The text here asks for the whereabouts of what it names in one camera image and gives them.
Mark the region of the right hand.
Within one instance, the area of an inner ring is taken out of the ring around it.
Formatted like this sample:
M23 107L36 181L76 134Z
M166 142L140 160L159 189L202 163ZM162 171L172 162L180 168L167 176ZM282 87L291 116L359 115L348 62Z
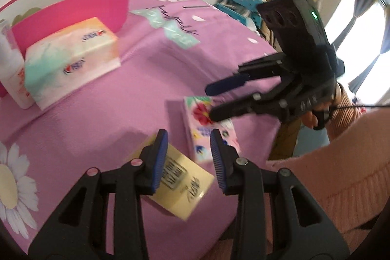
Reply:
M331 121L336 107L334 101L316 105L314 109L302 116L302 123L309 129L322 130Z

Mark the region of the pink sweater right forearm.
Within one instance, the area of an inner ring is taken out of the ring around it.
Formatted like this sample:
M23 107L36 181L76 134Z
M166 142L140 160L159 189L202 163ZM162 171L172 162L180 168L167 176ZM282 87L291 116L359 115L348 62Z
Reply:
M330 143L308 154L268 161L263 170L289 169L318 202L349 247L347 259L389 258L389 109L363 112L341 85L326 130ZM209 259L231 259L233 239Z

